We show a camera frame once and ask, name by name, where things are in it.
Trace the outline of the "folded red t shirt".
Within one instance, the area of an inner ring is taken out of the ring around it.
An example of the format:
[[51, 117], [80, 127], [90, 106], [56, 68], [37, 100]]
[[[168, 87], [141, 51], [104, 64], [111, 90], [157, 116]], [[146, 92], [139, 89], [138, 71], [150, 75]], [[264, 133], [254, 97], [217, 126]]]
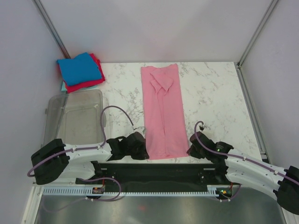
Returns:
[[99, 70], [101, 72], [101, 75], [102, 75], [102, 78], [101, 79], [98, 79], [98, 80], [94, 80], [94, 81], [87, 81], [87, 82], [83, 82], [84, 84], [86, 84], [87, 86], [94, 86], [94, 85], [98, 85], [98, 84], [101, 84], [103, 82], [105, 82], [105, 76], [104, 76], [104, 73], [102, 71], [102, 68], [101, 68], [101, 64], [100, 64], [100, 60], [92, 53], [89, 53], [89, 55], [92, 57], [92, 59], [96, 62], [96, 64], [98, 65], [99, 67]]

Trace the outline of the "right aluminium frame post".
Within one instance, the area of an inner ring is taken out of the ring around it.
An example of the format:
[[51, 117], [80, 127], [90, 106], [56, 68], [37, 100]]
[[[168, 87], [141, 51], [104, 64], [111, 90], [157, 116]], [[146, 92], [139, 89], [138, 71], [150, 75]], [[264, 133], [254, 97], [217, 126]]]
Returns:
[[238, 62], [235, 63], [236, 67], [240, 70], [241, 66], [244, 64], [248, 54], [250, 53], [251, 49], [253, 48], [255, 42], [257, 41], [258, 37], [260, 36], [261, 32], [263, 31], [264, 27], [266, 26], [267, 22], [269, 21], [272, 13], [274, 12], [277, 4], [280, 0], [271, 0], [270, 4], [268, 5], [265, 13], [263, 14], [257, 28], [255, 29], [252, 37], [249, 40], [244, 52], [241, 55], [241, 58]]

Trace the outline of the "pink t shirt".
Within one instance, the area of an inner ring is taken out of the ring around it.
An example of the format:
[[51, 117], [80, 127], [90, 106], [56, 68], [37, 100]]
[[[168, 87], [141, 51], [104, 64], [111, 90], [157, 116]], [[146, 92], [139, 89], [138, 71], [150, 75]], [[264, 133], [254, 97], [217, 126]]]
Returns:
[[186, 157], [185, 127], [178, 65], [141, 68], [146, 150], [151, 160]]

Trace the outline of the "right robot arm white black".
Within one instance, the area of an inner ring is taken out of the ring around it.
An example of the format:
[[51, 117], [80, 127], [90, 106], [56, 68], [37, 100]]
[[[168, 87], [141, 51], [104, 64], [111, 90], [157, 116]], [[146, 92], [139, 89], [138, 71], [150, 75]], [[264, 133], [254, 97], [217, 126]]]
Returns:
[[282, 168], [259, 161], [230, 144], [214, 143], [202, 132], [194, 133], [190, 142], [188, 154], [211, 161], [216, 166], [214, 178], [218, 183], [229, 181], [248, 186], [270, 196], [288, 212], [299, 213], [298, 168]]

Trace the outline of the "clear plastic bin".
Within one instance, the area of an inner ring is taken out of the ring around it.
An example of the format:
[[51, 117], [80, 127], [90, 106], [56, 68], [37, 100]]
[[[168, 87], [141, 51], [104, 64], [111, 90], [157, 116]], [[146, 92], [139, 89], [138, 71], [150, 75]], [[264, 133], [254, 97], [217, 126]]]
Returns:
[[101, 143], [102, 110], [102, 92], [97, 89], [52, 97], [46, 109], [43, 144], [46, 145], [54, 139], [61, 139], [63, 143], [71, 145]]

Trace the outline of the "left aluminium frame post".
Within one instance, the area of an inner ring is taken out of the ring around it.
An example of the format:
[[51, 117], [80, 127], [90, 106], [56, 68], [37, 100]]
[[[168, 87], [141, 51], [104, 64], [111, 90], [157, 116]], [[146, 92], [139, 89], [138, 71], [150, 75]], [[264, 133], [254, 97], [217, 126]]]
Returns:
[[45, 6], [43, 5], [41, 0], [32, 0], [33, 4], [37, 8], [38, 13], [40, 14], [42, 20], [44, 21], [47, 29], [51, 33], [54, 41], [56, 42], [58, 48], [60, 49], [61, 53], [63, 54], [64, 58], [70, 59], [70, 54], [65, 47], [57, 29], [55, 28], [54, 23], [52, 22]]

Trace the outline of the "folded teal t shirt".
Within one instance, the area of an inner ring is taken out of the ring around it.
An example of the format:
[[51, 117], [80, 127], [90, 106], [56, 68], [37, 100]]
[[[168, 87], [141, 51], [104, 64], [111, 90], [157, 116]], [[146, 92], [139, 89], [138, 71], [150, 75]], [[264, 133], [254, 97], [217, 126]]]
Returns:
[[90, 89], [90, 88], [94, 88], [94, 87], [96, 87], [96, 86], [95, 85], [94, 86], [87, 86], [84, 83], [73, 85], [73, 86], [66, 86], [65, 82], [63, 81], [61, 91], [65, 91], [67, 93], [72, 93], [72, 92], [75, 92], [75, 91]]

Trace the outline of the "aluminium frame post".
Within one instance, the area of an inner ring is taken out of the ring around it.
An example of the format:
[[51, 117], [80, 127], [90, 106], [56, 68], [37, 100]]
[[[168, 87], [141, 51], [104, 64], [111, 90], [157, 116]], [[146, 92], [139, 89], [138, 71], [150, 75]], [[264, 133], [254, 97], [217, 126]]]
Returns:
[[61, 53], [63, 54], [64, 58], [70, 59], [70, 54], [65, 47], [57, 29], [55, 28], [54, 23], [52, 22], [45, 6], [43, 5], [41, 0], [32, 0], [33, 4], [37, 8], [38, 13], [40, 14], [42, 20], [44, 21], [47, 29], [51, 33], [54, 41], [56, 42], [58, 48], [60, 49]]
[[274, 12], [277, 4], [280, 0], [271, 0], [270, 4], [268, 5], [265, 13], [263, 14], [257, 28], [255, 29], [252, 37], [249, 40], [244, 52], [241, 55], [241, 58], [238, 62], [235, 63], [236, 67], [240, 70], [241, 66], [244, 64], [248, 54], [250, 53], [251, 49], [253, 48], [255, 42], [257, 41], [258, 37], [260, 36], [261, 32], [263, 31], [264, 27], [266, 26], [267, 22], [269, 21], [272, 13]]

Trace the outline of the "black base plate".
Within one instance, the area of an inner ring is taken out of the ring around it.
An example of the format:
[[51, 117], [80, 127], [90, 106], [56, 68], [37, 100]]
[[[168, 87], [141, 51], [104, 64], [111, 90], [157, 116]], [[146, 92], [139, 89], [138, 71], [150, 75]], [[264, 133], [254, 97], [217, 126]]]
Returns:
[[225, 172], [211, 163], [93, 163], [87, 184], [101, 184], [107, 192], [203, 192], [209, 185], [230, 185]]

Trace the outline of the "folded blue t shirt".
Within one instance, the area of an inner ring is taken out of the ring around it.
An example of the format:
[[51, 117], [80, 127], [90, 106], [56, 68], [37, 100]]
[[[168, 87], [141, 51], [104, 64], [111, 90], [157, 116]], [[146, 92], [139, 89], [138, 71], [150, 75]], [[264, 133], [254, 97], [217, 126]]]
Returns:
[[98, 65], [88, 53], [80, 54], [73, 59], [58, 59], [57, 64], [67, 86], [102, 78]]

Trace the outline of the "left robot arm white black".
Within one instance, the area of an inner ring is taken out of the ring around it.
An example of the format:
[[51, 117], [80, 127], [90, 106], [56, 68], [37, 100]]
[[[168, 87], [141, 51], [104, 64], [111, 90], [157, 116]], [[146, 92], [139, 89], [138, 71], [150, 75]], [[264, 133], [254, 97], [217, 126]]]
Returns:
[[28, 176], [35, 178], [38, 185], [67, 180], [74, 180], [76, 184], [99, 183], [104, 176], [101, 164], [125, 156], [134, 160], [149, 158], [141, 133], [90, 145], [70, 145], [62, 139], [54, 139], [31, 156], [33, 167]]

